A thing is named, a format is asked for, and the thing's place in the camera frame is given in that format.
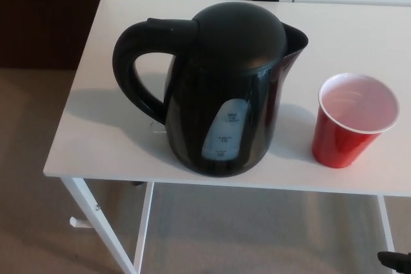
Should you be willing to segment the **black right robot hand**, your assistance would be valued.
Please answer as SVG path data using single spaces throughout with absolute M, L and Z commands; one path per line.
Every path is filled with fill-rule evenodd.
M 396 273 L 410 274 L 410 261 L 381 262 L 381 264 L 394 270 Z

